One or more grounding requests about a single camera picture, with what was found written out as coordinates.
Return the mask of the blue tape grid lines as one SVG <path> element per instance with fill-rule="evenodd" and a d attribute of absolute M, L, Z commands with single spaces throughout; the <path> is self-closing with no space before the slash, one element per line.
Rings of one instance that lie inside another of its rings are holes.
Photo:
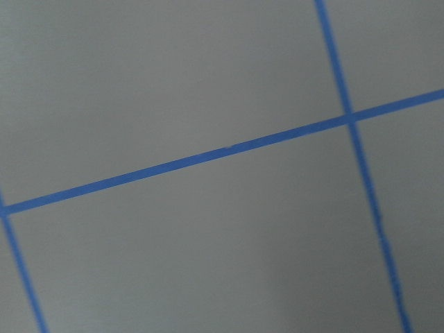
<path fill-rule="evenodd" d="M 341 108 L 343 110 L 341 116 L 318 121 L 315 123 L 310 123 L 283 132 L 258 137 L 257 139 L 240 142 L 231 146 L 224 146 L 222 148 L 199 153 L 197 155 L 190 155 L 180 158 L 179 160 L 150 166 L 145 169 L 124 173 L 111 178 L 87 183 L 85 185 L 57 191 L 52 194 L 39 196 L 22 202 L 14 203 L 12 205 L 7 205 L 5 203 L 1 204 L 2 228 L 9 243 L 9 248 L 18 271 L 19 279 L 21 280 L 22 287 L 33 313 L 33 319 L 37 326 L 38 332 L 48 332 L 49 326 L 45 319 L 38 294 L 33 285 L 31 274 L 29 273 L 28 267 L 26 265 L 26 260 L 24 259 L 23 252 L 20 248 L 19 240 L 15 234 L 15 229 L 10 219 L 13 214 L 26 212 L 57 202 L 63 202 L 71 198 L 85 196 L 112 187 L 122 186 L 124 184 L 137 182 L 139 180 L 170 173 L 179 169 L 185 169 L 187 167 L 203 164 L 212 160 L 218 160 L 231 155 L 238 155 L 240 153 L 245 153 L 247 151 L 270 146 L 272 144 L 278 144 L 280 142 L 285 142 L 299 137 L 313 135 L 314 133 L 320 133 L 326 130 L 340 127 L 346 127 L 349 132 L 350 142 L 352 144 L 357 165 L 359 167 L 359 175 L 362 179 L 365 189 L 368 206 L 370 208 L 373 225 L 377 234 L 379 246 L 381 248 L 384 265 L 388 273 L 388 279 L 391 285 L 391 291 L 393 293 L 394 303 L 400 319 L 402 331 L 413 331 L 411 319 L 404 303 L 402 283 L 398 274 L 398 269 L 396 267 L 391 243 L 384 229 L 381 208 L 375 191 L 375 183 L 372 179 L 370 167 L 366 159 L 366 152 L 358 129 L 358 123 L 363 120 L 380 117 L 392 112 L 397 112 L 400 110 L 405 110 L 407 108 L 413 108 L 418 105 L 424 105 L 441 100 L 443 99 L 443 90 L 438 89 L 432 92 L 427 92 L 398 101 L 393 101 L 379 106 L 356 111 L 353 108 L 348 85 L 343 73 L 341 57 L 339 55 L 337 43 L 334 38 L 334 31 L 332 29 L 331 21 L 329 18 L 327 4 L 324 1 L 315 1 L 314 6 L 316 9 L 316 16 L 322 30 L 323 40 L 327 49 L 327 55 L 332 69 L 335 87 L 341 101 Z"/>

